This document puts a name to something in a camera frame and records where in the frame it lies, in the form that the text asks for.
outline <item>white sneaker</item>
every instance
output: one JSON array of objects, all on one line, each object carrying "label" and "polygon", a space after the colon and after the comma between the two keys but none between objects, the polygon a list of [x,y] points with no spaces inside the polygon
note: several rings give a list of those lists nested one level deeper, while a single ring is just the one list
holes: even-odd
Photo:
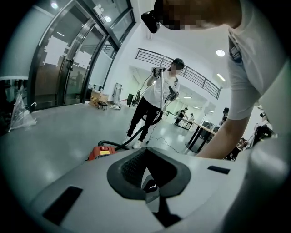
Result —
[{"label": "white sneaker", "polygon": [[134,149],[140,148],[141,144],[142,144],[142,142],[140,140],[137,140],[136,143],[132,146],[132,148],[134,148]]},{"label": "white sneaker", "polygon": [[126,138],[122,141],[122,144],[126,143],[128,140],[130,140],[131,137],[130,136],[126,136]]}]

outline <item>black hair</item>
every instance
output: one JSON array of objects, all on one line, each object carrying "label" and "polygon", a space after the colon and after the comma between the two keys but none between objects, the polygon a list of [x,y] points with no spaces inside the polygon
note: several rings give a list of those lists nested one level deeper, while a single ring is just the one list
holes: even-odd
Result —
[{"label": "black hair", "polygon": [[176,58],[175,60],[173,60],[171,65],[173,65],[173,64],[176,65],[178,71],[183,70],[185,67],[184,61],[181,58]]}]

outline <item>man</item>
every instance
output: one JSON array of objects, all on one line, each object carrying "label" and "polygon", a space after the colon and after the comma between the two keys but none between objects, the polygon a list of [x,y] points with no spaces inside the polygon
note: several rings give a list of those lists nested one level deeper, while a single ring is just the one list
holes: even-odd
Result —
[{"label": "man", "polygon": [[186,112],[187,112],[188,108],[185,108],[184,110],[182,109],[180,112],[179,112],[179,116],[177,117],[176,121],[175,121],[175,125],[178,125],[181,121],[181,119],[183,119],[183,117],[188,117],[186,115]]},{"label": "man", "polygon": [[173,30],[229,26],[230,112],[198,154],[223,159],[241,139],[255,102],[278,76],[287,55],[269,21],[249,1],[163,0],[162,5],[155,5],[157,13],[162,15],[163,25]]},{"label": "man", "polygon": [[223,118],[222,118],[222,120],[219,122],[219,125],[220,125],[220,126],[222,126],[222,124],[226,121],[227,116],[228,116],[228,112],[229,112],[229,108],[226,107],[226,108],[223,110]]},{"label": "man", "polygon": [[[173,90],[179,90],[179,82],[176,75],[185,67],[182,59],[176,58],[168,71],[164,72],[164,100],[169,94],[169,87]],[[130,128],[127,131],[127,136],[122,144],[127,142],[141,118],[146,114],[145,128],[143,129],[139,140],[134,144],[133,148],[141,147],[141,143],[147,135],[148,129],[151,126],[154,119],[160,113],[161,105],[161,82],[157,80],[155,75],[152,75],[147,82],[147,90],[145,91],[139,105],[137,106],[133,118],[131,120]]]}]

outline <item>white t-shirt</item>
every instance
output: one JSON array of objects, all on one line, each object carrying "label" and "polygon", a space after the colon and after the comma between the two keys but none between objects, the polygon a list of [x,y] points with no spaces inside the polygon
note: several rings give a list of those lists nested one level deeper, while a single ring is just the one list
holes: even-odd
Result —
[{"label": "white t-shirt", "polygon": [[241,50],[242,62],[231,56],[231,107],[228,118],[241,120],[251,115],[255,102],[276,79],[287,55],[269,21],[249,1],[241,0],[242,22],[230,35]]},{"label": "white t-shirt", "polygon": [[[170,93],[169,86],[173,88],[173,90],[178,91],[180,88],[179,81],[175,82],[175,77],[170,77],[169,72],[165,71],[164,73],[164,101]],[[151,85],[144,93],[143,97],[148,101],[151,105],[160,108],[161,106],[161,81],[157,79],[155,84]]]}]

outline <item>black stand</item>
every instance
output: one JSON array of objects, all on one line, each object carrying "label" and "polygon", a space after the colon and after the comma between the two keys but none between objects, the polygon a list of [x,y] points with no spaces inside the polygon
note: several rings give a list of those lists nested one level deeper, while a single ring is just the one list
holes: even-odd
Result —
[{"label": "black stand", "polygon": [[202,149],[202,147],[205,145],[206,141],[208,140],[209,136],[211,135],[210,132],[207,131],[205,137],[204,137],[204,140],[203,140],[203,143],[200,145],[200,147],[198,148],[198,150],[195,150],[193,148],[194,144],[196,143],[196,141],[198,140],[199,138],[199,135],[202,133],[203,131],[203,128],[201,128],[200,126],[197,127],[197,129],[195,130],[193,136],[191,137],[190,141],[189,142],[185,142],[185,146],[191,150],[192,152],[198,154],[199,151]]},{"label": "black stand", "polygon": [[191,122],[188,122],[187,125],[186,125],[185,127],[183,127],[183,126],[179,126],[179,124],[176,125],[175,123],[174,123],[174,125],[175,125],[175,126],[178,126],[178,127],[180,127],[180,128],[182,128],[182,129],[190,130],[190,128],[191,128],[191,126],[192,126],[192,123],[191,123]]}]

